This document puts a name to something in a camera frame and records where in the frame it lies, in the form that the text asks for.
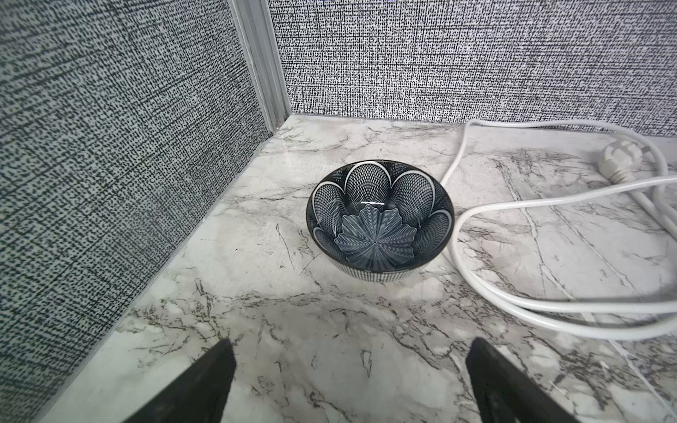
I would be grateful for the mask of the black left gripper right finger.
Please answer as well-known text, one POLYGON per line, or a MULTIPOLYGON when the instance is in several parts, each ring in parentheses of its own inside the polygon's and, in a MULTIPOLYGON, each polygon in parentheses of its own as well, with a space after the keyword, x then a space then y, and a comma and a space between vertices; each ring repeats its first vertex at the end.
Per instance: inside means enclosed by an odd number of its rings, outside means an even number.
POLYGON ((465 364, 483 422, 577 420, 484 338, 472 342, 465 364))

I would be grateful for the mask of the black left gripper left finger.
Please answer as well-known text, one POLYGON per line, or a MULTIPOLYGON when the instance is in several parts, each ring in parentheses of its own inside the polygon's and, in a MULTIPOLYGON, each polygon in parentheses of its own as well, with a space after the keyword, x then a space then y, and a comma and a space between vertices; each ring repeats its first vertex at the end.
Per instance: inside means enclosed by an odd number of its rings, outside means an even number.
POLYGON ((220 422, 236 366, 232 343, 224 338, 127 421, 220 422))

